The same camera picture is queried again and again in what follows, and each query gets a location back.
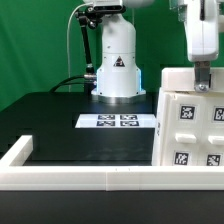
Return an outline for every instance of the black table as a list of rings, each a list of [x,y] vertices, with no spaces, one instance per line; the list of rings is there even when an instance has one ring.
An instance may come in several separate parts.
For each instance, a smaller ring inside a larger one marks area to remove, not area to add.
[[[109,105],[82,93],[28,94],[0,113],[0,156],[21,135],[31,134],[34,151],[25,165],[150,165],[153,128],[74,126],[80,113],[155,114],[155,95],[141,103]],[[210,224],[224,218],[223,191],[2,191],[0,199],[1,224]]]

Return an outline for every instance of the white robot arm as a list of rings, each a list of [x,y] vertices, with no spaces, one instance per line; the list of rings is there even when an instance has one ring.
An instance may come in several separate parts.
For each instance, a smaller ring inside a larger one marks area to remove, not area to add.
[[[97,70],[94,99],[107,103],[131,103],[145,96],[141,88],[141,70],[135,63],[136,31],[119,12],[148,6],[154,0],[84,0],[93,3],[88,13],[103,15],[102,65]]]
[[[170,0],[184,22],[188,60],[195,63],[195,90],[209,91],[210,62],[219,53],[218,0]]]
[[[83,0],[85,3],[91,3],[97,4],[97,5],[125,5],[128,8],[141,8],[141,7],[146,7],[154,0]]]

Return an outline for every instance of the sticker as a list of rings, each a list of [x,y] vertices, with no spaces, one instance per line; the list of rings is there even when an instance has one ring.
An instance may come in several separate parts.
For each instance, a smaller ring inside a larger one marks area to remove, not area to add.
[[[121,120],[138,120],[137,115],[121,115],[120,116]]]
[[[80,114],[75,128],[155,129],[155,126],[156,119],[153,114]]]
[[[180,119],[181,120],[194,120],[195,111],[196,111],[195,106],[187,106],[187,105],[181,106]]]
[[[121,126],[122,127],[133,127],[133,126],[138,127],[139,123],[138,121],[121,121]]]
[[[224,108],[223,107],[215,107],[214,110],[214,121],[224,121]]]
[[[120,56],[117,59],[117,61],[115,62],[114,67],[125,67],[124,62]]]
[[[189,153],[187,152],[175,152],[174,165],[187,166],[189,160]]]
[[[99,115],[98,120],[115,120],[115,115]]]
[[[221,154],[209,154],[207,157],[207,166],[220,166],[221,163]]]
[[[98,127],[114,127],[115,121],[97,121]]]

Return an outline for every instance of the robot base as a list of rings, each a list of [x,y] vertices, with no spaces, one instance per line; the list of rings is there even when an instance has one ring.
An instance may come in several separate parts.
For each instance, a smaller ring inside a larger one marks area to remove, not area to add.
[[[141,91],[138,95],[132,97],[107,97],[97,95],[96,91],[92,91],[92,99],[94,101],[103,102],[103,103],[110,103],[110,104],[125,104],[125,103],[136,103],[142,102],[146,99],[146,92]]]

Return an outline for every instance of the green wall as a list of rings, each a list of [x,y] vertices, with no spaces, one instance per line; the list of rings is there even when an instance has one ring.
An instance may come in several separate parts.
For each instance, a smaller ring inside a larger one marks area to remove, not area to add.
[[[48,91],[68,77],[66,30],[72,10],[81,0],[0,0],[0,110],[30,92]],[[132,10],[125,13],[132,20]],[[169,10],[168,0],[155,0],[148,8],[135,10],[137,65],[143,71],[148,91],[160,86],[164,67],[191,66],[186,56],[183,24]],[[100,28],[90,31],[93,61],[101,63]],[[220,49],[224,40],[221,36]],[[78,22],[71,33],[72,75],[85,71]],[[214,66],[223,66],[224,54]],[[73,91],[82,91],[75,86]]]

